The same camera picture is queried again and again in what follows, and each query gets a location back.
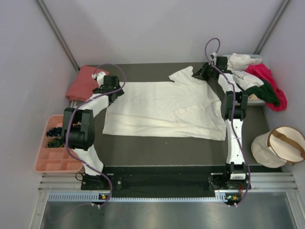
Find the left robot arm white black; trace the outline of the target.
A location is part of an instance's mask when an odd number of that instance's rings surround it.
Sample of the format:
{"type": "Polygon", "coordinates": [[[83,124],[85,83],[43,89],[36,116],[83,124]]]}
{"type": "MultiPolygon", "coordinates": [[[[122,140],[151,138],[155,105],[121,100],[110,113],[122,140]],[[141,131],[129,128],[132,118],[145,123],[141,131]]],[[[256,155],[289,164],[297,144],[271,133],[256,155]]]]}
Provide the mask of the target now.
{"type": "Polygon", "coordinates": [[[91,183],[97,189],[103,189],[108,184],[108,178],[102,174],[104,164],[98,158],[94,148],[95,122],[94,118],[102,110],[109,107],[124,94],[117,76],[93,76],[98,87],[93,95],[76,108],[66,108],[63,113],[61,138],[65,141],[70,156],[73,150],[76,154],[72,158],[80,161],[85,174],[92,176],[91,183]]]}

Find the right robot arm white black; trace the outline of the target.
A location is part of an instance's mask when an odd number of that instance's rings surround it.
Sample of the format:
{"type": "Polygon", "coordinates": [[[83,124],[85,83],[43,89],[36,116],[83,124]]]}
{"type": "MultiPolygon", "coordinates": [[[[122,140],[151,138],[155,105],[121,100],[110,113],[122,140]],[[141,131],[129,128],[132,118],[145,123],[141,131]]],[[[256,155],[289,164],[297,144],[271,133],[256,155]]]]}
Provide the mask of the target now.
{"type": "Polygon", "coordinates": [[[214,78],[224,92],[221,115],[226,124],[228,155],[225,174],[222,177],[226,188],[235,188],[240,182],[248,180],[248,163],[244,159],[242,147],[242,128],[246,116],[248,94],[242,91],[234,81],[232,71],[227,68],[228,58],[211,55],[211,61],[193,74],[193,78],[208,81],[214,78]]]}

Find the folded salmon pink t shirt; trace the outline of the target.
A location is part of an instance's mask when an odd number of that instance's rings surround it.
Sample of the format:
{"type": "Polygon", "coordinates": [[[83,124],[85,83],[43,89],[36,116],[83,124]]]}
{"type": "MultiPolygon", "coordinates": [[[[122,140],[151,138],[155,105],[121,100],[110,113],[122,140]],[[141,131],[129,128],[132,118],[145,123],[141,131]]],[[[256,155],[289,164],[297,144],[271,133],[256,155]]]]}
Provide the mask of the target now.
{"type": "Polygon", "coordinates": [[[71,101],[86,101],[93,95],[93,90],[98,83],[92,78],[95,68],[84,65],[80,68],[76,80],[66,92],[66,98],[71,101]]]}

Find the cream t shirt in basket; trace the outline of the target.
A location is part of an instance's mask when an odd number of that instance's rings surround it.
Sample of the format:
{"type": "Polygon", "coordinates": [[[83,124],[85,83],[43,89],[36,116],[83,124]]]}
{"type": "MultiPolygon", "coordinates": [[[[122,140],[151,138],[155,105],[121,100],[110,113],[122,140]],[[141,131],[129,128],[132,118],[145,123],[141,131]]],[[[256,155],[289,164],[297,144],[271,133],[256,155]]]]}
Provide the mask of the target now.
{"type": "Polygon", "coordinates": [[[227,69],[231,71],[245,71],[250,65],[263,62],[261,58],[251,58],[250,55],[233,53],[227,61],[227,69]]]}

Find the tan garment in basket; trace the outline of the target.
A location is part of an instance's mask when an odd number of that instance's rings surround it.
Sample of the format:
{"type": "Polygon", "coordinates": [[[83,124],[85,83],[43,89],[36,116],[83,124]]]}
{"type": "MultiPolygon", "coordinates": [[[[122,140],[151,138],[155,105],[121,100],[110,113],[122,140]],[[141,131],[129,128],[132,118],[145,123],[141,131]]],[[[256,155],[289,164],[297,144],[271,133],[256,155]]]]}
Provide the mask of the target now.
{"type": "Polygon", "coordinates": [[[255,94],[252,94],[248,97],[249,100],[260,100],[255,94]]]}

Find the magenta pink t shirt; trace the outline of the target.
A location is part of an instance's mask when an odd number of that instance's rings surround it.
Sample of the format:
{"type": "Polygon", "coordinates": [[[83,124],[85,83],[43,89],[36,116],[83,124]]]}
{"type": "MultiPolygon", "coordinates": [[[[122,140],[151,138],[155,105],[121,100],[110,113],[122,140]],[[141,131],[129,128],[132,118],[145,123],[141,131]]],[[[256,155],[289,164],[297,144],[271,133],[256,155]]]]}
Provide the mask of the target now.
{"type": "Polygon", "coordinates": [[[255,94],[259,99],[265,101],[267,107],[273,111],[280,112],[287,108],[287,99],[284,92],[277,86],[272,72],[263,63],[249,65],[245,70],[263,81],[262,86],[254,86],[247,89],[250,94],[255,94]]]}

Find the grey plastic laundry basket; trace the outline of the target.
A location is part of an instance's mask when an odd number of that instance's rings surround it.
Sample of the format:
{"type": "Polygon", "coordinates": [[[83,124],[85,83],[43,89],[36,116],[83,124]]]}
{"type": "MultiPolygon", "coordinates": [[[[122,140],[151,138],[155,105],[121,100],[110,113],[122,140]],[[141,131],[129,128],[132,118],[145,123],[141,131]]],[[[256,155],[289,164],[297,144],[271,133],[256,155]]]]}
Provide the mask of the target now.
{"type": "Polygon", "coordinates": [[[250,55],[251,58],[262,58],[260,55],[256,55],[256,54],[248,54],[250,55]]]}

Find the white and green t shirt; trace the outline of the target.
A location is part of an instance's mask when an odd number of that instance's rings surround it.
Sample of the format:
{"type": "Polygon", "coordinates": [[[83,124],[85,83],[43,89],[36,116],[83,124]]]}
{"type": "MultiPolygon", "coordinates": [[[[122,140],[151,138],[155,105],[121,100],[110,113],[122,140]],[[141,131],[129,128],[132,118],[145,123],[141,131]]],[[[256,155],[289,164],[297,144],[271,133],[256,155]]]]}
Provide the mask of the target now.
{"type": "Polygon", "coordinates": [[[249,95],[255,95],[258,99],[275,106],[280,104],[280,100],[268,81],[245,71],[232,71],[232,73],[236,84],[249,95]]]}

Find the rolled dark patterned sock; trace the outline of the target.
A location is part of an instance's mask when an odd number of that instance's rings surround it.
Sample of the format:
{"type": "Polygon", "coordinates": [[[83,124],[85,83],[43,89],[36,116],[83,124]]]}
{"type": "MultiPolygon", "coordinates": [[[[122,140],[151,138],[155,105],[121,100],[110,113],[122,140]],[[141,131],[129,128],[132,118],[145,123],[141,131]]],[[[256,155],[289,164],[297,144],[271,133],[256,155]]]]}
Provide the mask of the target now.
{"type": "Polygon", "coordinates": [[[48,148],[61,148],[61,147],[64,147],[64,140],[62,140],[61,138],[57,137],[57,138],[54,138],[52,140],[50,140],[48,143],[47,143],[47,147],[48,148]]]}
{"type": "Polygon", "coordinates": [[[54,127],[46,132],[47,137],[61,137],[62,127],[54,127]]]}

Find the pink compartment organizer tray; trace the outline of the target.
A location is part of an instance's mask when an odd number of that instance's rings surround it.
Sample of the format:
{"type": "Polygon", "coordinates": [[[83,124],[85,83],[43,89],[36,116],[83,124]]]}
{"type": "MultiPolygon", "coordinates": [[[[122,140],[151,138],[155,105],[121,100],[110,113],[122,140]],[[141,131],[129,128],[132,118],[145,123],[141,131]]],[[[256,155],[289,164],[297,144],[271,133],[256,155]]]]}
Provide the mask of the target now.
{"type": "Polygon", "coordinates": [[[48,136],[47,132],[55,127],[62,127],[62,122],[63,115],[61,114],[49,117],[42,135],[41,145],[34,165],[35,172],[72,174],[82,171],[82,163],[71,157],[64,146],[48,146],[48,143],[56,137],[48,136]]]}

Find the beige canvas round bag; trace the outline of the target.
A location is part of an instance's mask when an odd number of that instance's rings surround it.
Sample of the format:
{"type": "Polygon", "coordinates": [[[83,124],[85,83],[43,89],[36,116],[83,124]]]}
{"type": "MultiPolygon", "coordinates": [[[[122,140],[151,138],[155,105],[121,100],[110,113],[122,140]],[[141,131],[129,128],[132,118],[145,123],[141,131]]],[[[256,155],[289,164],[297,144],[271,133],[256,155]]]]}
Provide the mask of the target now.
{"type": "Polygon", "coordinates": [[[305,137],[292,127],[280,126],[256,137],[251,152],[257,163],[268,168],[295,165],[305,160],[305,137]]]}

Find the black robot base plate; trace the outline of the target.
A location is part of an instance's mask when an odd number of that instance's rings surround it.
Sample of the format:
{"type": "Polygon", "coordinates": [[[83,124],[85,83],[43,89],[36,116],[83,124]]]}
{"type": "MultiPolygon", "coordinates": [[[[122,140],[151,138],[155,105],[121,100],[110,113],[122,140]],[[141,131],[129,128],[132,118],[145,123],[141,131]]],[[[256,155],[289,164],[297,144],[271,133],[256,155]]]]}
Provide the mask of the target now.
{"type": "Polygon", "coordinates": [[[82,174],[82,190],[112,190],[114,198],[214,197],[216,190],[246,190],[246,182],[226,182],[225,166],[105,167],[107,176],[82,174]]]}

